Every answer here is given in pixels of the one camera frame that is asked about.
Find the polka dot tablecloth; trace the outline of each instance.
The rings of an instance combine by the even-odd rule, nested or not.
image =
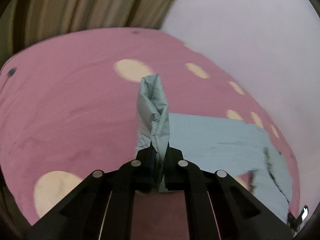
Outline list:
[[[93,170],[113,171],[133,158],[140,79],[153,73],[160,74],[171,113],[243,120],[265,129],[286,158],[293,178],[290,209],[297,214],[297,163],[254,98],[217,65],[161,31],[113,28],[41,42],[2,69],[0,163],[31,224]]]

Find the dark spot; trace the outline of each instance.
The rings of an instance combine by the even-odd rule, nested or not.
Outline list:
[[[12,77],[15,74],[16,71],[17,71],[17,69],[15,67],[10,69],[9,72],[8,72],[8,76]]]

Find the gray fabric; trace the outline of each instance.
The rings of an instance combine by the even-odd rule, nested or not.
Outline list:
[[[292,178],[283,156],[273,147],[265,130],[239,120],[206,116],[170,113],[169,120],[171,147],[180,149],[186,160],[208,172],[222,169],[236,177],[255,171],[254,196],[286,223],[289,208],[286,197],[292,198]],[[265,148],[286,197],[268,173]]]
[[[163,178],[164,155],[167,150],[170,129],[168,102],[165,97],[159,75],[150,75],[142,78],[138,99],[138,146],[139,150],[150,146],[157,152],[158,189]]]

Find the silver screw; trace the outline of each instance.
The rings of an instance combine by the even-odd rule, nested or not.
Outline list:
[[[103,172],[100,170],[96,170],[92,173],[92,176],[94,176],[95,178],[100,178],[103,175]]]
[[[133,160],[133,161],[131,162],[131,165],[132,165],[133,167],[138,167],[138,166],[141,165],[141,161],[139,161],[139,160]]]
[[[178,165],[181,167],[185,167],[185,166],[188,166],[188,162],[185,160],[181,160],[181,161],[178,161]]]
[[[227,176],[227,173],[224,171],[224,170],[218,170],[217,171],[217,175],[220,177],[220,178],[224,178]]]

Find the white wall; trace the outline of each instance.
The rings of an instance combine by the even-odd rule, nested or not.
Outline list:
[[[320,201],[320,19],[308,0],[178,0],[163,30],[239,81],[298,162],[302,207]]]

